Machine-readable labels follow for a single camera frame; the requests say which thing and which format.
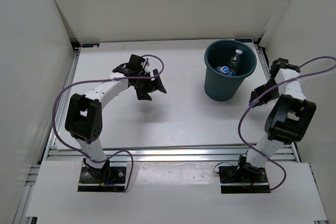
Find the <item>clear bottle blue label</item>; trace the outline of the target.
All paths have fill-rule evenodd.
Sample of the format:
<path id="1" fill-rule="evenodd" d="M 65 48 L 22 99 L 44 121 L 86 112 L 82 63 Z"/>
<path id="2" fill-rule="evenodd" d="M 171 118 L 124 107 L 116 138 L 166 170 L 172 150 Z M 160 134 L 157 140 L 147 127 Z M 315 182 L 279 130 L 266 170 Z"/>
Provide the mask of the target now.
<path id="1" fill-rule="evenodd" d="M 235 50 L 235 53 L 231 56 L 230 60 L 229 60 L 229 72 L 228 72 L 228 76 L 235 76 L 237 75 L 237 72 L 240 68 L 240 63 L 241 63 L 241 55 L 243 54 L 243 52 L 239 49 Z"/>

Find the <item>crushed bottle blue label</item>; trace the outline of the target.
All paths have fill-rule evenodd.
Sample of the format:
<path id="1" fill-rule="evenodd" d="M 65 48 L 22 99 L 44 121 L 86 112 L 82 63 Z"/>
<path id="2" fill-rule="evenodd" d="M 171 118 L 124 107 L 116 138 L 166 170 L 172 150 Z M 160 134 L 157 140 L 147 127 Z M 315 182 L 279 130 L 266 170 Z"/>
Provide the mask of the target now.
<path id="1" fill-rule="evenodd" d="M 230 69 L 227 66 L 218 66 L 214 68 L 214 70 L 224 75 L 228 75 L 230 72 Z"/>

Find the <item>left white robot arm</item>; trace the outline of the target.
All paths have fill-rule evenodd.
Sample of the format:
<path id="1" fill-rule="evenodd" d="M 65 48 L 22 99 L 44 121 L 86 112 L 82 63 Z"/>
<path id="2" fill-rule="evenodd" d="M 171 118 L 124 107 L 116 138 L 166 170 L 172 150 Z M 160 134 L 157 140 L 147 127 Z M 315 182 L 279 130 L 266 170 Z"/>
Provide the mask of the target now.
<path id="1" fill-rule="evenodd" d="M 107 80 L 85 94 L 73 94 L 69 101 L 65 129 L 76 139 L 85 155 L 84 164 L 98 182 L 112 175 L 99 136 L 102 132 L 102 111 L 121 92 L 134 87 L 138 100 L 150 101 L 150 93 L 167 93 L 157 69 L 149 70 L 149 56 L 131 55 L 127 63 L 113 69 Z"/>

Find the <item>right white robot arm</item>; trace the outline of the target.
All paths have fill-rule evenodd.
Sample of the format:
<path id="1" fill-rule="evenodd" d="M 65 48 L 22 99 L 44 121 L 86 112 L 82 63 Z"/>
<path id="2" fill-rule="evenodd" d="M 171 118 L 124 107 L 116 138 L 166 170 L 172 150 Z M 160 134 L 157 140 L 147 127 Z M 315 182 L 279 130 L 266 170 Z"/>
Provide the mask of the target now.
<path id="1" fill-rule="evenodd" d="M 300 68 L 279 58 L 270 67 L 270 79 L 251 92 L 249 106 L 254 108 L 276 100 L 265 122 L 265 135 L 245 155 L 239 157 L 236 177 L 247 182 L 265 170 L 268 158 L 293 142 L 302 140 L 316 111 L 307 100 L 299 81 Z"/>

